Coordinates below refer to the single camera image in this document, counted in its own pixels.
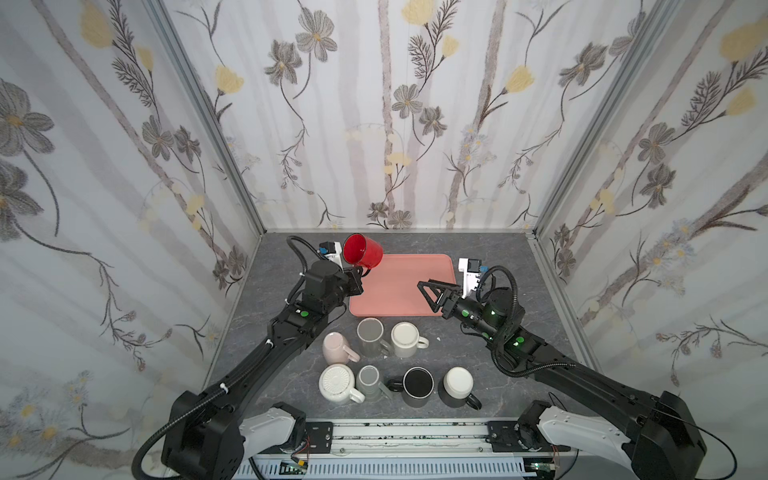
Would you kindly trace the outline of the black mug grey rim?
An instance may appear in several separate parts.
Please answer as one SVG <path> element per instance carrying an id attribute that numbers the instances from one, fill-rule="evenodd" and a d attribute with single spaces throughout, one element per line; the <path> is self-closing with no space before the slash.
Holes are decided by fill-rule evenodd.
<path id="1" fill-rule="evenodd" d="M 421 408 L 428 403 L 435 389 L 435 379 L 426 368 L 415 366 L 402 376 L 387 380 L 385 386 L 391 392 L 400 393 L 410 407 Z"/>

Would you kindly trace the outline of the white mug red inside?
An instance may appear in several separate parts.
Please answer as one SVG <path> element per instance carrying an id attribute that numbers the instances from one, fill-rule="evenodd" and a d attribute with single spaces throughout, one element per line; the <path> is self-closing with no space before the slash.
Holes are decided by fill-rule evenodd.
<path id="1" fill-rule="evenodd" d="M 420 335 L 418 328 L 410 322 L 399 322 L 391 330 L 394 355 L 398 358 L 412 357 L 418 349 L 427 349 L 430 342 Z"/>

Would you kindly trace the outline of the red mug black handle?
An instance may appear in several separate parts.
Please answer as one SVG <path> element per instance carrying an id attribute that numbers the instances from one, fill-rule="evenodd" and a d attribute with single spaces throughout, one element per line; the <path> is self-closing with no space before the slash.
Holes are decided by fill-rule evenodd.
<path id="1" fill-rule="evenodd" d="M 367 274 L 383 260 L 383 247 L 375 240 L 360 233 L 347 237 L 342 247 L 344 261 L 354 267 L 361 267 Z"/>

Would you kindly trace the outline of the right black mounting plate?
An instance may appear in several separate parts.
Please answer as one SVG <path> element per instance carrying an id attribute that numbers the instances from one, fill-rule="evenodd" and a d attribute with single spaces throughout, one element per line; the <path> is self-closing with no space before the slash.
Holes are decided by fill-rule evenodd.
<path id="1" fill-rule="evenodd" d="M 538 428 L 532 425 L 518 425 L 515 420 L 496 420 L 487 423 L 486 442 L 494 453 L 548 453 L 554 452 L 553 445 L 545 440 Z"/>

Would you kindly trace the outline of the aluminium corner post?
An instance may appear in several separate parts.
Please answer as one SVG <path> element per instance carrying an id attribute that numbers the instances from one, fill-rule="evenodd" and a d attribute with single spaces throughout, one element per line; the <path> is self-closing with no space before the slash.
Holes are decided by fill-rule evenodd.
<path id="1" fill-rule="evenodd" d="M 206 94 L 200 77 L 184 49 L 183 42 L 173 25 L 167 8 L 162 1 L 144 0 L 142 4 L 166 53 L 171 59 L 172 67 L 180 78 L 191 106 L 213 143 L 213 149 L 245 211 L 252 231 L 258 238 L 261 238 L 267 232 L 267 229 L 258 214 L 242 175 L 237 168 L 236 161 L 227 145 L 220 122 L 216 117 L 213 103 Z"/>
<path id="2" fill-rule="evenodd" d="M 543 210 L 540 212 L 536 227 L 531 230 L 534 239 L 539 240 L 554 223 L 555 214 L 565 204 L 566 197 L 578 180 L 590 153 L 628 95 L 644 63 L 651 57 L 655 44 L 664 34 L 680 4 L 681 2 L 677 0 L 657 1 L 650 10 L 633 45 L 621 62 L 616 76 L 585 129 L 584 135 L 577 143 Z"/>

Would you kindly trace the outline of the black mug white base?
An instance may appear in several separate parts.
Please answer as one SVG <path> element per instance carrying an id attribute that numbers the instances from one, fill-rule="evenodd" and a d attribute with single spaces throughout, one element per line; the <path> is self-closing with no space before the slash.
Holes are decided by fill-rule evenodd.
<path id="1" fill-rule="evenodd" d="M 438 395 L 442 403 L 450 408 L 468 406 L 473 410 L 482 409 L 482 402 L 473 394 L 474 379 L 463 367 L 451 368 L 438 384 Z"/>

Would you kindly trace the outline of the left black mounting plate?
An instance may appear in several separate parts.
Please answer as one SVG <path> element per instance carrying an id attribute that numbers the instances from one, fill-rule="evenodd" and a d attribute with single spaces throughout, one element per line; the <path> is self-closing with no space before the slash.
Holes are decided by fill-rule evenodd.
<path id="1" fill-rule="evenodd" d="M 325 455 L 331 452 L 334 424 L 329 421 L 307 422 L 303 453 Z"/>

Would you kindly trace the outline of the pink plastic tray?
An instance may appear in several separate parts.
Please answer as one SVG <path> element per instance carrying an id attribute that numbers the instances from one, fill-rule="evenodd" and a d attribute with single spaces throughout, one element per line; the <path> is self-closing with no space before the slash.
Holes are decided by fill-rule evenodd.
<path id="1" fill-rule="evenodd" d="M 359 318 L 435 317 L 418 289 L 419 281 L 456 283 L 454 265 L 445 254 L 385 254 L 362 279 L 363 293 L 350 300 Z"/>

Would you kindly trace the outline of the left aluminium corner post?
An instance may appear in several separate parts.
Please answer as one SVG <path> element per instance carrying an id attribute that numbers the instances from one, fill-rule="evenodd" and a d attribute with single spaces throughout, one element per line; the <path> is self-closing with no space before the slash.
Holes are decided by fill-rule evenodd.
<path id="1" fill-rule="evenodd" d="M 267 232 L 267 229 L 258 214 L 242 175 L 237 168 L 236 161 L 227 145 L 220 122 L 216 117 L 213 103 L 206 94 L 200 77 L 184 49 L 183 42 L 173 25 L 167 8 L 162 1 L 144 0 L 142 4 L 166 53 L 171 59 L 172 67 L 180 78 L 191 106 L 213 143 L 213 149 L 245 211 L 252 231 L 258 238 L 261 238 Z"/>

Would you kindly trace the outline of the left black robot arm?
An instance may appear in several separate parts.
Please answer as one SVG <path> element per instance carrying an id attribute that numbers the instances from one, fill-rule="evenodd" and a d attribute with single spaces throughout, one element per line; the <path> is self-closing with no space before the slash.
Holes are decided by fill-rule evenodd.
<path id="1" fill-rule="evenodd" d="M 270 320 L 265 338 L 233 370 L 200 393 L 184 392 L 173 403 L 169 421 L 140 446 L 131 464 L 136 479 L 153 476 L 142 467 L 145 456 L 162 442 L 161 462 L 176 479 L 231 479 L 246 457 L 240 432 L 245 409 L 294 357 L 306 350 L 329 325 L 333 310 L 363 293 L 369 267 L 342 267 L 313 250 L 309 264 L 296 247 L 302 237 L 286 242 L 302 271 L 282 310 Z"/>

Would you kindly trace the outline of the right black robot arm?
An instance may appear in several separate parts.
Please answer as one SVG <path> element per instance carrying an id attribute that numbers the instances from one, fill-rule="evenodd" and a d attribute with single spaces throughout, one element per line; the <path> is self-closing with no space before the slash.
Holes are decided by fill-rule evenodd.
<path id="1" fill-rule="evenodd" d="M 620 464 L 639 479 L 696 477 L 707 447 L 686 403 L 668 391 L 653 395 L 612 380 L 525 329 L 515 282 L 473 296 L 437 280 L 421 281 L 418 289 L 433 312 L 485 340 L 501 373 L 535 380 L 591 410 L 583 416 L 533 402 L 517 419 L 521 448 L 567 446 Z"/>

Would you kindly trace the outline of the small grey mug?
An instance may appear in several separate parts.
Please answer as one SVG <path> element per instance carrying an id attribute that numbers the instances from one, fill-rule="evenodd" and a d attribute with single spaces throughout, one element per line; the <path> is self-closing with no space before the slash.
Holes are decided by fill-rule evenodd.
<path id="1" fill-rule="evenodd" d="M 393 393 L 382 382 L 381 374 L 374 365 L 365 365 L 359 370 L 356 388 L 365 396 L 366 402 L 393 398 Z"/>

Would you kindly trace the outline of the black mounting plate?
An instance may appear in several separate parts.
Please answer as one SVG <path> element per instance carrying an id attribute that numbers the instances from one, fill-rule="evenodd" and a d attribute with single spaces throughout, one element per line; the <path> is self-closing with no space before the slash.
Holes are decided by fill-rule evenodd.
<path id="1" fill-rule="evenodd" d="M 331 452 L 334 424 L 329 421 L 307 422 L 303 453 L 325 455 Z"/>
<path id="2" fill-rule="evenodd" d="M 532 425 L 518 425 L 515 420 L 496 420 L 487 423 L 486 442 L 494 453 L 548 453 L 554 452 L 553 445 L 545 440 L 538 428 Z"/>

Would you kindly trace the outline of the white ribbed-base mug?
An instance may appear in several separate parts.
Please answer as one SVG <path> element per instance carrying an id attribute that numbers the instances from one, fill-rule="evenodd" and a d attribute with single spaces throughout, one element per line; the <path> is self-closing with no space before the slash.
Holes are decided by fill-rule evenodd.
<path id="1" fill-rule="evenodd" d="M 332 364 L 321 373 L 318 388 L 321 395 L 336 404 L 362 404 L 366 397 L 356 389 L 353 371 L 345 364 Z"/>

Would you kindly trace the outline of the right aluminium corner post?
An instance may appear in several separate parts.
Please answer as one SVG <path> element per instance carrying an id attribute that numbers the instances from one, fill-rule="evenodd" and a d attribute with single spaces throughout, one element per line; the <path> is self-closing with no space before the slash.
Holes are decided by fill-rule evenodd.
<path id="1" fill-rule="evenodd" d="M 543 210 L 540 212 L 536 227 L 531 230 L 534 239 L 539 240 L 554 223 L 555 214 L 565 204 L 566 197 L 578 180 L 590 153 L 628 95 L 644 63 L 651 57 L 655 44 L 664 34 L 680 4 L 681 2 L 677 0 L 657 1 L 650 10 L 633 45 L 621 62 L 616 76 L 585 129 L 584 135 L 577 143 Z"/>

